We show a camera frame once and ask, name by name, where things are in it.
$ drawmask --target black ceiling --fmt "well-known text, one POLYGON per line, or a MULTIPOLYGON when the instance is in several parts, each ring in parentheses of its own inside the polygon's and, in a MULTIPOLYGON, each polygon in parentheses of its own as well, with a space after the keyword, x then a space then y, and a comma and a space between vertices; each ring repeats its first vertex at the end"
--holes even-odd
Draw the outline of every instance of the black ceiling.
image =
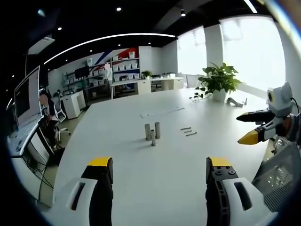
MULTIPOLYGON (((268 10, 256 0, 251 2, 259 14, 269 15, 268 10)), ((55 42, 40 54, 28 56, 28 71, 63 50, 88 40, 132 32, 178 36, 201 25, 214 25, 220 18, 252 13, 243 0, 86 0, 63 2, 58 7, 49 3, 12 9, 11 18, 7 18, 13 21, 8 24, 11 32, 6 36, 6 43, 10 52, 4 69, 8 99, 24 77, 26 49, 46 35, 52 35, 55 42), (181 8, 185 10, 186 17, 181 17, 181 8), (45 17, 38 15, 39 9, 43 10, 45 17)), ((173 40, 168 37, 128 36, 95 41, 60 55, 46 66, 58 68, 66 63, 66 59, 70 62, 90 55, 91 49, 97 53, 147 45, 148 42, 153 47, 162 47, 173 40)))

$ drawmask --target desk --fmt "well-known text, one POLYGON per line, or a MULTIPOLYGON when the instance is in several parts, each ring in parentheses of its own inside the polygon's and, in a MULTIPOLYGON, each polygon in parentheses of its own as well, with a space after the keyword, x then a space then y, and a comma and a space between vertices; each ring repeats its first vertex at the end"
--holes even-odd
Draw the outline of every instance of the desk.
POLYGON ((68 119, 77 118, 82 109, 86 107, 83 91, 66 95, 61 98, 65 107, 65 113, 68 119))
POLYGON ((169 90, 91 105, 65 149, 54 197, 93 158, 112 156, 114 226, 206 225, 206 157, 227 157, 240 177, 252 181, 267 143, 238 144, 256 125, 236 117, 266 104, 241 91, 238 96, 248 96, 244 108, 211 98, 192 102, 194 92, 169 90), (162 138, 151 146, 144 125, 153 129, 157 121, 162 138), (184 127, 198 133, 186 137, 184 127))
MULTIPOLYGON (((51 148, 47 144, 44 136, 39 128, 40 117, 34 117, 33 120, 20 128, 18 132, 11 135, 8 140, 8 148, 11 155, 11 161, 18 175, 18 178, 25 189, 37 200, 39 200, 40 185, 42 181, 42 173, 33 173, 27 166, 24 160, 24 151, 28 148, 26 156, 30 155, 35 161, 47 164, 49 153, 52 153, 51 148)), ((37 168, 44 169, 45 166, 38 163, 37 168)))
POLYGON ((184 79, 177 77, 118 81, 111 84, 111 99, 114 98, 115 86, 122 86, 127 84, 134 84, 135 92, 138 95, 151 93, 152 81, 161 81, 162 90, 182 89, 184 86, 184 79))

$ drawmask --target window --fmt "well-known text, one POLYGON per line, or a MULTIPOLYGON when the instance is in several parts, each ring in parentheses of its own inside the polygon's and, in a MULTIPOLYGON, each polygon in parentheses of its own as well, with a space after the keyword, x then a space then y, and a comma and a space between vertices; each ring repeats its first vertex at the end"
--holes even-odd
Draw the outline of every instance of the window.
POLYGON ((223 60, 238 79, 266 91, 285 82, 285 59, 274 21, 266 16, 240 16, 220 21, 223 60))
POLYGON ((198 27, 178 37, 178 72, 203 74, 207 66, 204 27, 198 27))

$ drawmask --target computer monitor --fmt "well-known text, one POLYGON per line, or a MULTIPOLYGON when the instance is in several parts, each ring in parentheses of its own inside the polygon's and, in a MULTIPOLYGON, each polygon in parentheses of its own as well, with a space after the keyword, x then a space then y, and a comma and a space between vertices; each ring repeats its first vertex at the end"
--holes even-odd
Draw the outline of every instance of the computer monitor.
POLYGON ((88 76, 90 74, 90 70, 89 70, 88 66, 79 68, 79 69, 75 70, 74 72, 75 72, 76 79, 82 78, 84 76, 88 76))
POLYGON ((30 72, 16 87, 15 113, 18 127, 26 125, 32 117, 41 117, 39 103, 39 75, 40 66, 30 72))

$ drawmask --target white flower pot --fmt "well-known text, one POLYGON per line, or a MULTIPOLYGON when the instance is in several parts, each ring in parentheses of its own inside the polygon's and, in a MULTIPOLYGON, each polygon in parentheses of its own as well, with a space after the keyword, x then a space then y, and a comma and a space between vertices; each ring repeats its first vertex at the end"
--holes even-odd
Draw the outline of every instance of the white flower pot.
POLYGON ((212 95, 212 99, 218 102, 225 102, 226 99, 226 91, 225 89, 221 89, 221 91, 215 90, 212 95))

